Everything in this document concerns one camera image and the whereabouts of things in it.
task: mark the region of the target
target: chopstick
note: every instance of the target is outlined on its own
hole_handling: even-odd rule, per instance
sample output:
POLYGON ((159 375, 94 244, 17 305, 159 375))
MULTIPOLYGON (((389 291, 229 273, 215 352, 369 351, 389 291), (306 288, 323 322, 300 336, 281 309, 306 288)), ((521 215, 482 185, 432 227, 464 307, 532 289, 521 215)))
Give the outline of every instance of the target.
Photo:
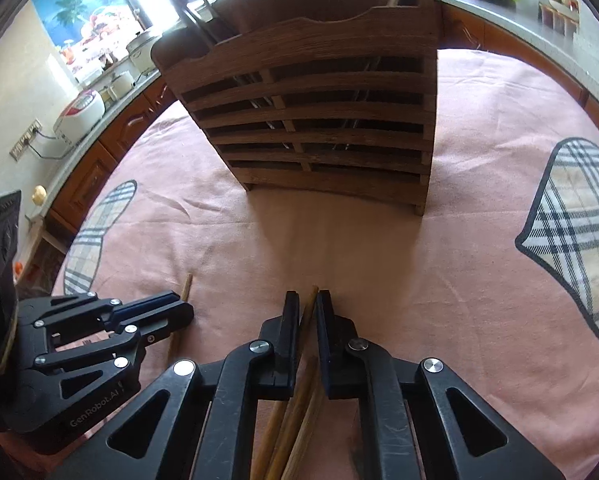
POLYGON ((295 439, 295 444, 291 451, 291 455, 289 456, 289 460, 284 468, 282 480, 295 480, 297 478, 298 473, 300 472, 301 461, 304 458, 304 453, 308 449, 310 437, 313 435, 313 430, 317 424, 319 410, 324 402, 324 397, 324 390, 322 388, 318 373, 313 380, 310 393, 310 402, 308 403, 304 420, 302 420, 301 428, 299 428, 298 437, 295 439))
MULTIPOLYGON (((308 302, 304 306, 301 321, 299 322, 298 361, 301 358, 302 351, 304 350, 304 346, 308 340, 308 335, 310 335, 310 323, 313 318, 315 299, 317 298, 318 291, 319 287, 314 285, 308 298, 308 302)), ((273 412, 271 413, 268 423, 266 424, 266 429, 264 430, 264 436, 262 437, 262 443, 260 444, 259 452, 257 453, 256 459, 253 460, 253 465, 251 467, 251 480, 268 480, 269 478, 267 471, 269 469, 269 464, 272 463, 275 444, 280 436, 280 430, 284 422, 284 415, 286 414, 288 405, 288 400, 279 400, 273 405, 273 412)))
MULTIPOLYGON (((188 301, 188 296, 191 293, 192 283, 193 273, 189 272, 188 274, 186 274, 184 286, 182 287, 182 293, 180 294, 180 299, 182 301, 188 301)), ((178 330, 171 334, 170 340, 168 342, 168 354, 166 356, 167 367, 173 364, 180 356, 180 347, 182 346, 182 332, 184 332, 184 329, 178 330)))
POLYGON ((297 392, 292 398, 291 408, 284 421, 284 426, 279 437, 279 444, 273 453, 271 465, 266 474, 266 480, 280 480, 282 478, 291 452, 296 444, 302 423, 305 420, 313 394, 313 387, 315 384, 317 387, 321 387, 317 357, 311 357, 306 368, 297 392))

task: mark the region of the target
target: power cord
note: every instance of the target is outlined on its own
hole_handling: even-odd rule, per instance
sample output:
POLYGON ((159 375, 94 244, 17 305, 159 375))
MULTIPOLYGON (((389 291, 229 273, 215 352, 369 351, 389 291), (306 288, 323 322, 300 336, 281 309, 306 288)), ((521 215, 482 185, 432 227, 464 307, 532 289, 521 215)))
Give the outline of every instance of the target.
POLYGON ((49 136, 43 134, 39 128, 34 128, 32 133, 33 133, 33 137, 31 137, 30 139, 25 139, 22 143, 23 143, 23 145, 31 148, 35 152, 35 155, 37 155, 39 158, 42 158, 43 160, 62 160, 65 156, 67 156, 70 152, 72 152, 75 149, 75 145, 72 145, 61 156, 44 156, 35 149, 35 146, 33 146, 33 143, 31 142, 33 140, 33 138, 35 138, 35 136, 39 135, 41 137, 45 137, 46 139, 51 139, 51 140, 59 140, 59 139, 57 137, 49 137, 49 136))

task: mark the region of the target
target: countertop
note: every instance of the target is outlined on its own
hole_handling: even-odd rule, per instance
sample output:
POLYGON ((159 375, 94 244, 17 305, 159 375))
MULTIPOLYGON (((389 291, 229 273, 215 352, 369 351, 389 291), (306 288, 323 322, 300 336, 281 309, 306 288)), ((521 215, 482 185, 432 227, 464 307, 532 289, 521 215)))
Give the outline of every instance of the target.
POLYGON ((557 63, 599 101, 599 61, 552 28, 511 9, 481 0, 439 0, 518 36, 557 63))
POLYGON ((62 161, 62 165, 58 168, 57 173, 51 180, 51 183, 46 187, 46 200, 41 206, 36 206, 31 210, 30 214, 27 214, 27 218, 31 222, 35 222, 40 218, 44 218, 55 197, 64 186, 64 183, 68 180, 68 177, 73 172, 75 167, 80 162, 81 158, 86 154, 90 147, 96 142, 99 136, 105 129, 113 122, 113 120, 124 110, 138 95, 140 95, 151 83, 155 82, 160 77, 160 71, 155 70, 149 75, 141 78, 128 94, 122 99, 115 102, 107 111, 105 111, 103 117, 100 119, 93 129, 84 136, 75 148, 65 157, 62 161))

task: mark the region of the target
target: rice cooker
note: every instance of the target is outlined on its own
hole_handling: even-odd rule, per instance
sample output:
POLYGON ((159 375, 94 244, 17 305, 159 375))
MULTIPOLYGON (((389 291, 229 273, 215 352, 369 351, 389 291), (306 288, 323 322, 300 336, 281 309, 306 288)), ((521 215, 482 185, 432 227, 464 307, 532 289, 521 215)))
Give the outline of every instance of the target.
POLYGON ((147 74, 155 70, 155 63, 150 58, 150 49, 155 42, 162 37, 161 31, 155 27, 149 27, 144 32, 140 32, 134 40, 126 46, 129 51, 129 57, 135 68, 140 73, 147 74))
POLYGON ((60 114, 53 126, 58 139, 67 145, 76 144, 104 115, 104 101, 95 90, 86 90, 60 114))

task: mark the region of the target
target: wall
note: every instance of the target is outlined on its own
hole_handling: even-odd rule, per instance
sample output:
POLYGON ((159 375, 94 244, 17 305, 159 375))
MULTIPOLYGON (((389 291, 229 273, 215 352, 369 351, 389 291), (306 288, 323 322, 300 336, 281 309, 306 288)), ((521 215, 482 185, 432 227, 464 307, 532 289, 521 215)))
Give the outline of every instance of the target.
POLYGON ((0 39, 0 192, 22 190, 19 247, 28 232, 24 214, 33 208, 33 187, 48 184, 59 163, 41 160, 30 149, 16 162, 9 151, 36 118, 43 132, 52 132, 77 94, 77 83, 29 2, 0 39))

